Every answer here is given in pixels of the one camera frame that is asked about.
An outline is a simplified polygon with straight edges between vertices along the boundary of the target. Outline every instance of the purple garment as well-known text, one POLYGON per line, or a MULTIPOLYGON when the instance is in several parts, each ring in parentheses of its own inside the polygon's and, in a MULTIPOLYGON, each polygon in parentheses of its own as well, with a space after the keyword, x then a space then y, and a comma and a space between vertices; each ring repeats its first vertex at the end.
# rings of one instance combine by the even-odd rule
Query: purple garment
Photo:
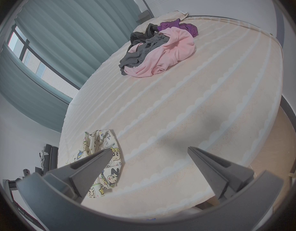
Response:
POLYGON ((166 21, 166 22, 161 22, 161 25, 158 26, 158 30, 162 31, 166 28, 171 28, 171 27, 178 27, 180 29, 187 30, 193 37, 196 37, 198 35, 197 27, 193 24, 189 23, 181 23, 179 24, 180 19, 178 18, 175 21, 166 21))

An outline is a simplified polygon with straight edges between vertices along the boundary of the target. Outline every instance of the floor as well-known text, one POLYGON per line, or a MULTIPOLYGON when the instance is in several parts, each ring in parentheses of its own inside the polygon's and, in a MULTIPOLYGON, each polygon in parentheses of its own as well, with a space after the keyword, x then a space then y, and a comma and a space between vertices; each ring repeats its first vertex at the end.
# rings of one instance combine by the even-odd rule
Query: floor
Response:
MULTIPOLYGON (((279 107, 275 123, 263 148, 258 153, 250 168, 254 171, 254 177, 264 170, 269 170, 284 180, 283 188, 273 204, 275 210, 290 189, 290 177, 288 174, 296 158, 296 133, 292 124, 279 107)), ((218 205, 219 201, 212 197, 207 202, 211 205, 218 205)))

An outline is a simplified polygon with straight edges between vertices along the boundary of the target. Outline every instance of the mattress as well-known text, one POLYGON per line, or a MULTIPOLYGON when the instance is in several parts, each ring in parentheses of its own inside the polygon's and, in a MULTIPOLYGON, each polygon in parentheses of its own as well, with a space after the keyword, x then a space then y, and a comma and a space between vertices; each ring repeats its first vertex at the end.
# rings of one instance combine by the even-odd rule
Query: mattress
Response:
POLYGON ((231 19, 183 22, 199 31, 188 59, 151 77, 122 76, 118 64, 127 42, 70 103, 58 166, 82 148, 85 131, 96 129, 112 131, 123 163, 117 186, 104 197, 86 197, 84 206, 140 219, 177 213, 214 195, 188 156, 189 146, 248 166, 269 135, 282 93, 276 38, 231 19))

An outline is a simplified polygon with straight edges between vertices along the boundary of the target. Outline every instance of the gray garment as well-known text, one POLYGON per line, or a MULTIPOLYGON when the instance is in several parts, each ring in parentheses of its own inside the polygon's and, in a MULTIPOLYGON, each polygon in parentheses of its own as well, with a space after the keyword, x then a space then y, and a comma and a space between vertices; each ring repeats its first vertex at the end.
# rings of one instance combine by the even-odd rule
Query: gray garment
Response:
POLYGON ((165 36, 164 34, 156 34, 152 38, 146 39, 146 43, 138 46, 136 52, 127 52, 119 64, 121 74, 126 75, 123 70, 124 66, 137 67, 144 61, 150 51, 161 46, 162 44, 167 43, 168 41, 169 37, 165 36))

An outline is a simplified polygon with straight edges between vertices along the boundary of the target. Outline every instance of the green curtain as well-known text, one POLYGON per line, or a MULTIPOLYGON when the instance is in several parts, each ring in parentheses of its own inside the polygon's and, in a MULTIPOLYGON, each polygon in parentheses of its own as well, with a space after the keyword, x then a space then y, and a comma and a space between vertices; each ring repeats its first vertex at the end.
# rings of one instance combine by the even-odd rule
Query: green curtain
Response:
POLYGON ((140 13, 134 0, 28 0, 15 21, 31 47, 81 87, 130 39, 140 13))
POLYGON ((0 54, 0 93, 27 117, 61 132, 72 98, 35 75, 7 44, 0 54))

